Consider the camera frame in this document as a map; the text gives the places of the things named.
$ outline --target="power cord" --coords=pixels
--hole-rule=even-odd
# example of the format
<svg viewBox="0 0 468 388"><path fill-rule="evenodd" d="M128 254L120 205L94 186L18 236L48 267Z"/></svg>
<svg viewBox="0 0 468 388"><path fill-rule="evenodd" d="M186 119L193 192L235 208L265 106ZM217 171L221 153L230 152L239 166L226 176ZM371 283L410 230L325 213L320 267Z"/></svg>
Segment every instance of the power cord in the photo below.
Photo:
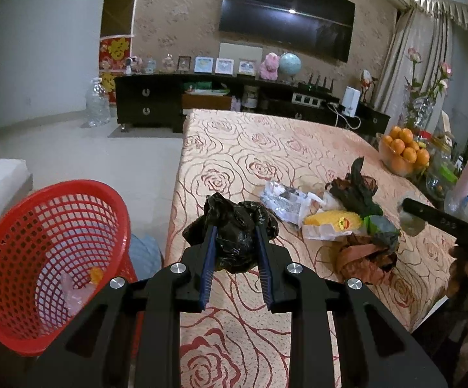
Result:
<svg viewBox="0 0 468 388"><path fill-rule="evenodd" d="M336 114L336 122L334 124L334 126L338 126L338 118L341 117L345 123L347 124L347 126L351 129L351 130L357 130L360 128L360 125L362 124L362 120L359 116L354 116L354 118L357 118L357 120L359 121L358 123L358 126L352 126L351 124L349 124L349 121L347 120L347 117L343 114L343 113L340 113L338 112L338 110L336 108L338 108L340 105L337 104L337 103L328 103L328 108L329 110L333 111L335 114Z"/></svg>

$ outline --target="red plastic basket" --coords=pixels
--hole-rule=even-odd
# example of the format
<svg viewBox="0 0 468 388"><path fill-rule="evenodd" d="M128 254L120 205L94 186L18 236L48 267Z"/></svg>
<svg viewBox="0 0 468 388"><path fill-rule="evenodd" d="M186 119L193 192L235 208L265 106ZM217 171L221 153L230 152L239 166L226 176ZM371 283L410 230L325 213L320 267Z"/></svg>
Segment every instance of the red plastic basket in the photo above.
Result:
<svg viewBox="0 0 468 388"><path fill-rule="evenodd" d="M130 262L130 219L115 190L73 180L24 199L0 220L0 341L25 356L41 354L70 320L60 272L75 287L93 267L110 279L136 281Z"/></svg>

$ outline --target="fruit bowl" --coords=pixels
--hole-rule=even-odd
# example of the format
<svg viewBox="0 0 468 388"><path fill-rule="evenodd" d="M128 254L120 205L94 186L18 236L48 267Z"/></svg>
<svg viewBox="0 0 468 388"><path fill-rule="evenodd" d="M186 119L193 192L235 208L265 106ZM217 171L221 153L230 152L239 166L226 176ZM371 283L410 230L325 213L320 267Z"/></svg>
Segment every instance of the fruit bowl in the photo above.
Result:
<svg viewBox="0 0 468 388"><path fill-rule="evenodd" d="M406 178L420 172L423 169L422 166L409 162L401 155L394 153L390 146L383 141L382 137L382 134L376 135L376 138L379 140L379 155L381 161L390 172Z"/></svg>

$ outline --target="tv cabinet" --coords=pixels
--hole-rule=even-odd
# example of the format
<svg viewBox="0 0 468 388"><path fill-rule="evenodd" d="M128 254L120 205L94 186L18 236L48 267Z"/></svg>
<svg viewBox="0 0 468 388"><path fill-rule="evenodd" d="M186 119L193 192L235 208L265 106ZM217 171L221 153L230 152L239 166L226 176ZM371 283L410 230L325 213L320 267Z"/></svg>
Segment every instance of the tv cabinet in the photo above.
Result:
<svg viewBox="0 0 468 388"><path fill-rule="evenodd" d="M241 98L243 87L259 87L257 113L296 118L314 123L335 125L348 128L344 120L336 121L336 114L327 104L338 103L339 99L328 92L305 92L297 86L278 81L257 80L253 77L238 75L221 76L214 74L138 74L116 78L117 122L125 126L167 127L173 132L182 132L185 115L182 113L182 94L185 83L200 81L212 82L212 87L221 88L222 84L230 89L230 94ZM308 94L321 99L319 107L292 103L294 93ZM355 130L359 135L373 136L385 132L389 116L360 104L356 115L362 120ZM349 119L351 125L357 119Z"/></svg>

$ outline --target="picture frame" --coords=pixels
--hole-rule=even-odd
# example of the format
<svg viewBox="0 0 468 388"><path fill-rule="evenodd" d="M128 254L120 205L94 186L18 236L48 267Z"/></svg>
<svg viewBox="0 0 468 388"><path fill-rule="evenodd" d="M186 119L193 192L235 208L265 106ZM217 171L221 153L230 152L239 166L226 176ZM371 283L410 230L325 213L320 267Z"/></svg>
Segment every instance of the picture frame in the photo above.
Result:
<svg viewBox="0 0 468 388"><path fill-rule="evenodd" d="M232 76L234 72L234 60L230 58L217 58L216 69L214 72L216 74L227 74Z"/></svg>
<svg viewBox="0 0 468 388"><path fill-rule="evenodd" d="M212 57L196 57L195 58L195 73L212 73Z"/></svg>
<svg viewBox="0 0 468 388"><path fill-rule="evenodd" d="M248 59L240 58L238 74L255 76L256 75L256 60L248 60Z"/></svg>
<svg viewBox="0 0 468 388"><path fill-rule="evenodd" d="M176 64L176 69L180 72L187 73L191 69L191 57L188 56L179 56L178 63Z"/></svg>

